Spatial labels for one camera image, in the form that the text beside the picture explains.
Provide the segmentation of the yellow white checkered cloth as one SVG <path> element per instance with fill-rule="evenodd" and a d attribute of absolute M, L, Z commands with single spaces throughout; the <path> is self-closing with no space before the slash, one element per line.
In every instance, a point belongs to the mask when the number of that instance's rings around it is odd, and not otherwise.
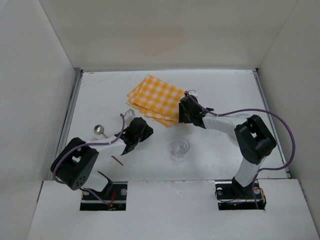
<path fill-rule="evenodd" d="M 179 102 L 184 90 L 148 75 L 128 94 L 127 104 L 148 118 L 172 127 L 179 121 Z"/>

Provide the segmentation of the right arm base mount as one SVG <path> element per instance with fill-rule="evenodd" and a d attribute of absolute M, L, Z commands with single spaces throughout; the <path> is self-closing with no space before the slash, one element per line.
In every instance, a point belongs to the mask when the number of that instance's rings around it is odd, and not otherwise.
<path fill-rule="evenodd" d="M 244 192 L 236 191 L 231 180 L 215 182 L 215 198 L 220 211 L 265 210 L 267 199 L 256 180 L 254 188 L 249 185 Z"/>

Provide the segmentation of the clear drinking glass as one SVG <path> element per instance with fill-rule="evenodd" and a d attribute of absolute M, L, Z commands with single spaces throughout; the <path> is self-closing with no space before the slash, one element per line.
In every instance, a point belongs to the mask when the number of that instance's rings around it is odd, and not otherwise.
<path fill-rule="evenodd" d="M 189 150 L 190 142 L 184 137 L 174 138 L 168 145 L 170 158 L 176 163 L 182 163 Z"/>

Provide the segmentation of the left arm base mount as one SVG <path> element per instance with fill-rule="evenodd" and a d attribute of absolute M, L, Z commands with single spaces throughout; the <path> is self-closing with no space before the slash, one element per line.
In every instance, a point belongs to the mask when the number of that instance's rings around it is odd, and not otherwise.
<path fill-rule="evenodd" d="M 127 207 L 128 182 L 108 183 L 101 191 L 82 192 L 80 211 L 125 211 Z"/>

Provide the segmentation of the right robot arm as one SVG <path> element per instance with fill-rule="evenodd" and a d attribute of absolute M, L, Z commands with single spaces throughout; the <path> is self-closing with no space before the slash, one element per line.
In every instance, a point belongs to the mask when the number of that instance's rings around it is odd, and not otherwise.
<path fill-rule="evenodd" d="M 234 137 L 242 154 L 240 167 L 232 178 L 232 190 L 237 197 L 248 194 L 255 175 L 264 159 L 277 146 L 276 140 L 258 115 L 240 118 L 210 114 L 210 108 L 201 108 L 193 95 L 181 98 L 178 122 L 193 124 L 203 129 L 216 130 Z"/>

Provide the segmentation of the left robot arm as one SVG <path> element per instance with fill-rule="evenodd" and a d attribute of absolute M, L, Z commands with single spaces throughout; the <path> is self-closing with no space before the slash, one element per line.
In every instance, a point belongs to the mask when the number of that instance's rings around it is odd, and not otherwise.
<path fill-rule="evenodd" d="M 121 131 L 113 137 L 87 142 L 73 138 L 52 163 L 52 178 L 73 191 L 82 190 L 98 200 L 105 200 L 111 194 L 113 182 L 99 171 L 92 173 L 98 157 L 127 155 L 154 133 L 141 117 L 133 118 L 127 127 L 125 117 L 121 118 Z"/>

